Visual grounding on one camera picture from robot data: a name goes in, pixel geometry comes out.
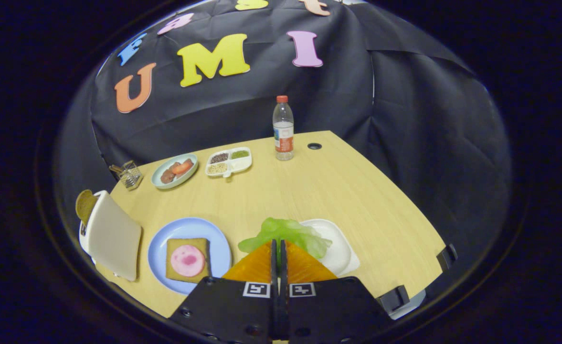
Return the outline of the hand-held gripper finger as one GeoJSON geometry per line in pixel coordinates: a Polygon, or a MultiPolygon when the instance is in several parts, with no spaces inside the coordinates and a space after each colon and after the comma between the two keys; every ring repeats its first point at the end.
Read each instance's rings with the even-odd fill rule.
{"type": "Polygon", "coordinates": [[[363,344],[392,323],[357,277],[289,283],[281,240],[281,333],[290,344],[363,344]]]}
{"type": "Polygon", "coordinates": [[[270,281],[203,278],[169,317],[205,344],[271,344],[278,299],[276,240],[270,244],[270,281]]]}

